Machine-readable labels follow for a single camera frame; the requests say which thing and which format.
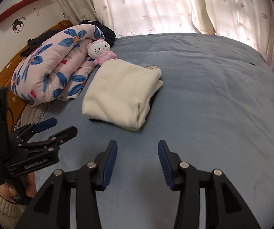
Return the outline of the cream knitted sleeve forearm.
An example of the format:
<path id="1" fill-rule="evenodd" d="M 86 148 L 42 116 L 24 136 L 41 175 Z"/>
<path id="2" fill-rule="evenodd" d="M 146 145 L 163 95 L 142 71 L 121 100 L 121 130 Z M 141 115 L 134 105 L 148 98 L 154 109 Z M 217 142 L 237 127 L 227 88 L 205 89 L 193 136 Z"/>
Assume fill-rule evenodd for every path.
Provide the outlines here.
<path id="1" fill-rule="evenodd" d="M 0 195 L 0 224 L 3 228 L 15 228 L 22 214 L 19 205 Z"/>

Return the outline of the person's left hand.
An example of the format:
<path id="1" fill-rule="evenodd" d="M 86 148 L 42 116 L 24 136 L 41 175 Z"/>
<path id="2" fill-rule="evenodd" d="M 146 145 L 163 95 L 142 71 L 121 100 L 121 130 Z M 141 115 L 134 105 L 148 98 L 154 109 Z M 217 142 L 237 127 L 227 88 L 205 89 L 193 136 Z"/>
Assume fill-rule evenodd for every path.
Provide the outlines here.
<path id="1" fill-rule="evenodd" d="M 26 175 L 26 184 L 26 195 L 33 198 L 37 193 L 35 172 Z M 3 185 L 0 185 L 0 196 L 9 202 L 15 203 L 14 197 L 17 196 L 17 191 L 12 184 L 5 182 Z"/>

